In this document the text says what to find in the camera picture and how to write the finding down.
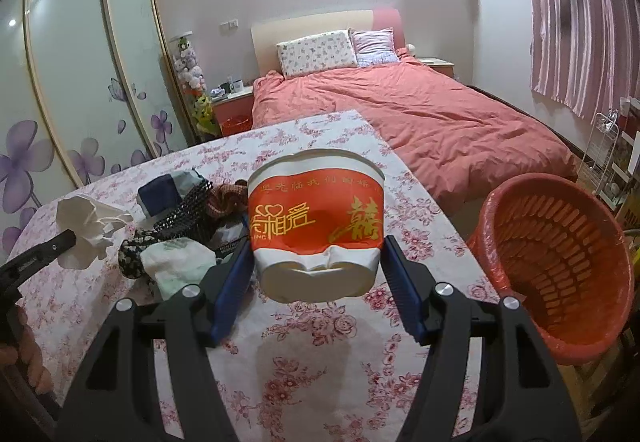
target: pink pillow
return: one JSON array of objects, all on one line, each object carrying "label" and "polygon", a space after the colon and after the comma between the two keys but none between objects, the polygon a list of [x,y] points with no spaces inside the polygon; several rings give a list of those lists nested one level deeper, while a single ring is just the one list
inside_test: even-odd
[{"label": "pink pillow", "polygon": [[353,48],[356,50],[359,67],[400,62],[394,49],[393,28],[369,30],[367,32],[359,32],[350,28],[349,35]]}]

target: yellow plush toy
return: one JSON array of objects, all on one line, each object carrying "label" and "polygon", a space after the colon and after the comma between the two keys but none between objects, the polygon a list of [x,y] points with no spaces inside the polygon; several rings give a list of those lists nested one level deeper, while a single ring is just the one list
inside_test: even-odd
[{"label": "yellow plush toy", "polygon": [[213,114],[211,100],[207,95],[202,95],[194,102],[193,116],[198,121],[196,127],[201,133],[208,133],[216,138],[222,136],[220,125],[216,121],[216,116]]}]

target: headboard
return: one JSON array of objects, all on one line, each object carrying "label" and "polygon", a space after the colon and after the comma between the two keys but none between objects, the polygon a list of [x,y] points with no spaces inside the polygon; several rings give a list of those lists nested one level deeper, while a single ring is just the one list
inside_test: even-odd
[{"label": "headboard", "polygon": [[251,27],[255,57],[260,76],[270,70],[280,71],[276,44],[331,30],[382,30],[393,28],[396,49],[404,48],[404,32],[400,12],[394,8],[330,12],[312,16],[258,23]]}]

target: red basket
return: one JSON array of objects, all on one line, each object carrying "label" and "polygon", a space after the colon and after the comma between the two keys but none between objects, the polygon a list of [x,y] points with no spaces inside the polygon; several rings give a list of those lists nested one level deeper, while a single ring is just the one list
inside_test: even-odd
[{"label": "red basket", "polygon": [[249,131],[251,126],[254,125],[254,121],[251,117],[247,115],[240,115],[238,117],[231,117],[228,120],[225,120],[220,125],[222,129],[222,135],[228,137],[230,135],[236,135],[237,133],[242,133],[243,131]]},{"label": "red basket", "polygon": [[574,183],[540,173],[508,180],[468,243],[501,297],[524,297],[559,364],[593,361],[620,334],[634,295],[624,235]]}]

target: brown knit fabric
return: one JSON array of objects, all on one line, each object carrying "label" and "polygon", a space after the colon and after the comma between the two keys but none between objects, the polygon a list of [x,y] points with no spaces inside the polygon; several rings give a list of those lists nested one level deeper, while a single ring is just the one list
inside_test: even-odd
[{"label": "brown knit fabric", "polygon": [[235,184],[213,187],[205,203],[205,209],[209,216],[219,219],[231,213],[245,211],[248,199],[246,180],[238,180]]}]

